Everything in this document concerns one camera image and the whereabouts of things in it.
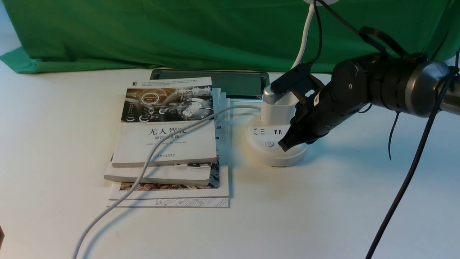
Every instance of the book stack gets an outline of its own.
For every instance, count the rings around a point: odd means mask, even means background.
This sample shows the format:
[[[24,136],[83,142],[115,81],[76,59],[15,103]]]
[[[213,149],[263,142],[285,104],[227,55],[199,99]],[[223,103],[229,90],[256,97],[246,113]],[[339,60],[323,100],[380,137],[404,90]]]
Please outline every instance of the book stack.
[[[104,175],[113,181],[107,206],[132,187],[157,142],[228,105],[210,77],[133,82]],[[118,207],[228,207],[228,119],[224,113],[164,141]]]

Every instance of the metal cylinder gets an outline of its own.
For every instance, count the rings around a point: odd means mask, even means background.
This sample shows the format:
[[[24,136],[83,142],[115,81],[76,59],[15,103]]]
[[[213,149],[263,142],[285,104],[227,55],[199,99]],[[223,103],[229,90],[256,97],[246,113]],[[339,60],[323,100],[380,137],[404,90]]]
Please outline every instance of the metal cylinder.
[[[441,111],[460,115],[460,77],[449,86],[441,103]]]

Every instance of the round power strip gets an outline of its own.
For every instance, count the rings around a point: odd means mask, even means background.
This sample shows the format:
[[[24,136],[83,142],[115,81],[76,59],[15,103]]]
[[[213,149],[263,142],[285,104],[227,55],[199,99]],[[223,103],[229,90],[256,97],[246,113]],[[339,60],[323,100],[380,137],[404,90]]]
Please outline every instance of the round power strip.
[[[290,125],[265,125],[260,117],[254,117],[246,128],[246,140],[262,163],[276,167],[292,166],[305,157],[307,144],[297,145],[287,152],[278,145]]]

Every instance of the black cable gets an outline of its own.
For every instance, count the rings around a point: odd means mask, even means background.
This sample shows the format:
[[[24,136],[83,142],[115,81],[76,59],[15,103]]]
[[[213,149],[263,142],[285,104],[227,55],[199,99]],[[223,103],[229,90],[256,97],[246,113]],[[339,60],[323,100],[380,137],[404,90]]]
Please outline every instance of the black cable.
[[[373,46],[374,48],[376,48],[381,53],[387,54],[386,49],[385,49],[384,46],[382,46],[380,43],[374,41],[371,37],[369,37],[369,35],[360,33],[355,27],[353,27],[351,24],[349,24],[347,21],[345,21],[340,15],[338,15],[336,12],[334,12],[334,10],[332,10],[323,0],[316,0],[316,1],[320,2],[320,4],[322,4],[322,6],[324,6],[324,8],[326,8],[326,10],[328,10],[343,25],[348,27],[354,34],[356,34],[359,37],[361,37],[361,39],[365,43]]]
[[[439,50],[441,50],[441,47],[444,45],[444,42],[446,41],[446,38],[447,38],[448,34],[449,34],[449,31],[447,31],[446,34],[444,35],[443,39],[441,40],[441,43],[437,46],[437,48],[434,51],[433,55],[431,56],[430,60],[434,60],[434,58],[436,57],[436,55],[439,52]]]
[[[321,26],[321,19],[319,17],[318,6],[316,6],[317,1],[318,0],[313,1],[313,7],[315,8],[316,19],[318,20],[319,45],[318,45],[318,53],[316,54],[316,57],[309,62],[311,64],[314,64],[315,62],[318,61],[319,56],[321,55],[321,49],[322,49],[322,26]]]
[[[393,137],[393,131],[395,131],[396,122],[398,122],[399,113],[400,112],[396,112],[395,121],[393,122],[393,127],[391,128],[391,131],[390,131],[390,137],[388,138],[388,156],[390,157],[390,160],[391,160],[391,138]]]
[[[375,249],[377,245],[379,244],[380,239],[382,238],[383,232],[385,231],[386,227],[388,226],[388,223],[390,222],[391,217],[395,213],[396,208],[398,207],[399,202],[403,198],[404,193],[407,190],[407,187],[409,186],[410,180],[414,176],[415,170],[417,169],[417,165],[419,164],[420,157],[422,156],[423,148],[425,147],[426,140],[428,139],[428,135],[430,133],[431,127],[433,125],[434,119],[436,117],[436,114],[439,111],[439,107],[441,106],[441,103],[443,101],[443,98],[447,92],[447,89],[449,88],[450,84],[452,81],[455,79],[455,74],[458,72],[458,69],[455,69],[455,71],[450,72],[444,80],[440,81],[438,83],[441,84],[441,82],[444,82],[443,87],[441,88],[441,92],[439,93],[439,96],[436,99],[436,103],[433,106],[433,109],[431,110],[431,114],[428,118],[428,122],[426,123],[425,130],[423,131],[422,138],[419,143],[419,147],[417,148],[417,152],[415,152],[415,157],[414,160],[412,161],[412,165],[410,166],[409,172],[407,173],[406,179],[404,179],[404,182],[402,183],[401,188],[399,189],[398,194],[396,195],[395,199],[393,200],[393,203],[388,210],[388,213],[386,214],[382,224],[380,225],[379,231],[377,231],[377,234],[375,235],[374,241],[372,242],[371,247],[369,248],[368,254],[366,255],[366,259],[371,259],[372,255],[375,252]]]
[[[348,27],[354,34],[359,36],[359,31],[353,27],[353,25],[349,24],[347,21],[345,21],[340,15],[338,15],[334,10],[332,10],[323,0],[315,0],[315,2],[318,1],[324,8],[326,8],[327,11],[329,11],[337,20],[339,20],[343,25]]]
[[[366,110],[359,111],[358,113],[367,113],[371,109],[371,107],[372,107],[372,103],[369,105],[369,107]]]
[[[455,53],[455,67],[459,68],[459,52]]]

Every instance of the book cover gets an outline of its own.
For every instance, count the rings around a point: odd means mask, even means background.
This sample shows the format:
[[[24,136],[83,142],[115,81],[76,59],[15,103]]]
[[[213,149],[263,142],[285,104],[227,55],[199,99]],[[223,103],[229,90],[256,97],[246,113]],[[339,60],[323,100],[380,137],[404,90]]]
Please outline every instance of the book cover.
[[[225,106],[230,105],[230,100],[221,94],[221,100],[226,100]],[[126,200],[150,200],[150,199],[172,199],[172,198],[199,198],[199,197],[228,197],[228,141],[229,141],[229,112],[219,116],[215,129],[217,143],[218,161],[212,163],[209,184],[207,186],[189,185],[164,185],[142,183],[128,196]],[[109,200],[117,200],[122,197],[132,186],[131,182],[114,182]]]
[[[113,167],[141,167],[169,133],[213,114],[210,77],[133,82],[126,91]],[[164,141],[149,166],[207,163],[217,158],[214,120]]]

